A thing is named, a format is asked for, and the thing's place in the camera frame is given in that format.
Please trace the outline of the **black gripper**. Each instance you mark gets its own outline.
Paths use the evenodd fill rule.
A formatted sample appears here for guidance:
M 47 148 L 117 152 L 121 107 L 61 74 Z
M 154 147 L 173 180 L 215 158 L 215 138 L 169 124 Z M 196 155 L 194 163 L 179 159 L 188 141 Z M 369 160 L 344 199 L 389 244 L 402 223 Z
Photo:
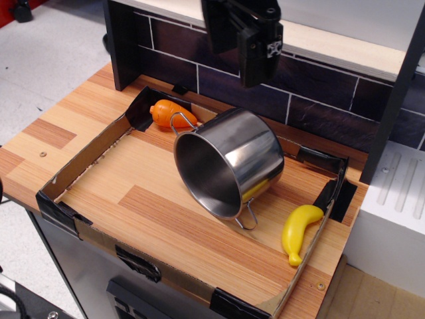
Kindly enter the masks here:
M 277 1 L 201 1 L 214 54 L 238 49 L 243 87 L 265 83 L 276 74 L 283 48 L 282 11 Z

